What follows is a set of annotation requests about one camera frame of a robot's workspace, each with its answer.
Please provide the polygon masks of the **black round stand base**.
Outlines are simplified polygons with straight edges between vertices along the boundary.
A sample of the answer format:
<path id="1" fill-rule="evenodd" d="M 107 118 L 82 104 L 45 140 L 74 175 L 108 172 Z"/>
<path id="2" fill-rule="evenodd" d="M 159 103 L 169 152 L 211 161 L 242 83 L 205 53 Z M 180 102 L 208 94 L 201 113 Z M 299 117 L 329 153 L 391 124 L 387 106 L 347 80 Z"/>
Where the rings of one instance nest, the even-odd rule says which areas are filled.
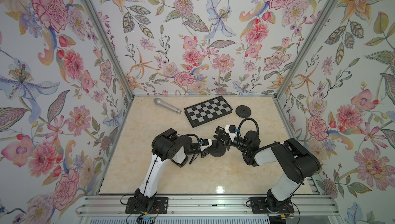
<path id="1" fill-rule="evenodd" d="M 226 147 L 221 141 L 213 140 L 212 145 L 208 148 L 208 153 L 213 157 L 222 157 L 226 153 Z"/>

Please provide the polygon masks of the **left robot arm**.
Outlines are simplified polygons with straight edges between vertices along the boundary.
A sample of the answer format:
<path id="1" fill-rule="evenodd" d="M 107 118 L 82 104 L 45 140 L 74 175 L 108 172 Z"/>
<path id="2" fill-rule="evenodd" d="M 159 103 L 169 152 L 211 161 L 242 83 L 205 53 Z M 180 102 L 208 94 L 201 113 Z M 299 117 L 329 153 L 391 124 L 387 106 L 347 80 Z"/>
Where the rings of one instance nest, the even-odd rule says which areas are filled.
<path id="1" fill-rule="evenodd" d="M 187 163 L 192 164 L 212 145 L 211 139 L 201 139 L 195 134 L 179 135 L 172 128 L 156 136 L 152 142 L 150 167 L 143 183 L 135 191 L 134 198 L 141 206 L 152 203 L 160 177 L 169 162 L 178 167 L 183 167 Z"/>

